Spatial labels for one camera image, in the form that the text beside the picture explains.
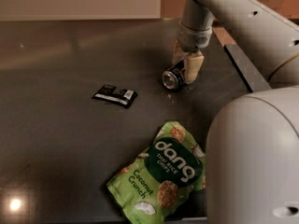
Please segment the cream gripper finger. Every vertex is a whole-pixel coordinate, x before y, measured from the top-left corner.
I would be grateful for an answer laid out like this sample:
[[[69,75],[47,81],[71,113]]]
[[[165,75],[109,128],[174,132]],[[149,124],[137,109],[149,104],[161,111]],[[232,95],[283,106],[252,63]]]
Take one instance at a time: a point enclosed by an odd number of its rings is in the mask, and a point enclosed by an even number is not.
[[[185,56],[183,62],[185,69],[184,79],[186,84],[191,84],[196,80],[203,61],[204,55],[200,51],[191,52]]]
[[[185,56],[186,52],[180,47],[179,43],[176,41],[173,50],[172,64],[176,65],[177,63],[183,61]]]

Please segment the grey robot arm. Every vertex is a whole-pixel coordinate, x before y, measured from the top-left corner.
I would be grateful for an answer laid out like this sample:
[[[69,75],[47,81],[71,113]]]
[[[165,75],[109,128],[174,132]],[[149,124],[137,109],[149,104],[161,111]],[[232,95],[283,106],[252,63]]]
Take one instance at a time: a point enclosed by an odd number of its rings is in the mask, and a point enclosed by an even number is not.
[[[257,0],[187,0],[181,49],[206,47],[213,21],[249,92],[208,131],[206,222],[299,224],[299,28]]]

